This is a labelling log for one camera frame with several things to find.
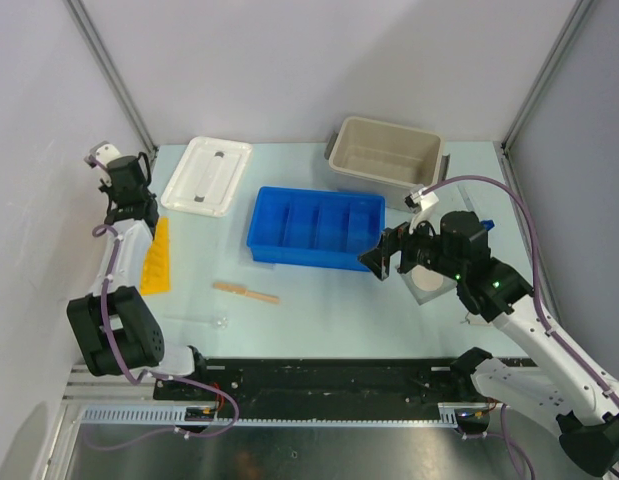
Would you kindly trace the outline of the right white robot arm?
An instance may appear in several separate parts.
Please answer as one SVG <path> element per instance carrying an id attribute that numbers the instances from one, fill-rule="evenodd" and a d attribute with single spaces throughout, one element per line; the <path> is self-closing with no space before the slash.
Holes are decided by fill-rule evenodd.
<path id="1" fill-rule="evenodd" d="M 514 341 L 546 377 L 540 382 L 510 371 L 478 347 L 458 357 L 450 376 L 462 401 L 492 397 L 557 437 L 581 470 L 601 477 L 619 462 L 619 380 L 605 372 L 548 313 L 533 287 L 512 266 L 493 257 L 477 215 L 452 211 L 439 230 L 423 221 L 383 231 L 359 261 L 379 280 L 399 253 L 401 274 L 421 266 L 453 280 L 469 313 Z"/>

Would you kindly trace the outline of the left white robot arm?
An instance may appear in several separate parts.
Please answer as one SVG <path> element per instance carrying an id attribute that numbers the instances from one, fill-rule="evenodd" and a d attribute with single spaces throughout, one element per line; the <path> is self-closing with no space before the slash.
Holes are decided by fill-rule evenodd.
<path id="1" fill-rule="evenodd" d="M 92 230 L 107 239 L 99 271 L 90 292 L 66 309 L 84 362 L 96 377 L 125 376 L 132 384 L 148 375 L 175 378 L 180 393 L 199 399 L 209 390 L 210 376 L 196 366 L 196 350 L 164 339 L 140 292 L 159 221 L 149 158 L 143 152 L 123 155 L 103 143 L 85 162 L 100 170 L 99 190 L 108 204 L 103 223 Z"/>

